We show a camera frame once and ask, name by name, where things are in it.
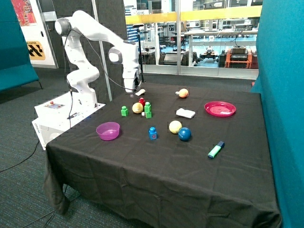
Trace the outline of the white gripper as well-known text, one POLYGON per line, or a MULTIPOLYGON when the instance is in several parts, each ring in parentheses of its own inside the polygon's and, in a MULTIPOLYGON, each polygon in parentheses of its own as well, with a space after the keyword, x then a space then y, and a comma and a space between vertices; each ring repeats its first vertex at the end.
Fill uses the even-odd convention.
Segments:
POLYGON ((141 86, 140 80, 140 70, 137 68, 133 69, 123 69, 123 82, 124 82, 124 89, 127 93, 131 93, 130 97, 134 97, 134 92, 137 88, 141 86))

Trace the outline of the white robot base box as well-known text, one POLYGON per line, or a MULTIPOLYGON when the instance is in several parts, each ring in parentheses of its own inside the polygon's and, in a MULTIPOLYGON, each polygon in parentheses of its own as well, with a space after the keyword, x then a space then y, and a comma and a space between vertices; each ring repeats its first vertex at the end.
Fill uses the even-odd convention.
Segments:
POLYGON ((104 106, 102 103, 87 106, 77 92, 67 92, 35 106, 38 117, 32 121, 32 125, 43 150, 47 143, 104 106))

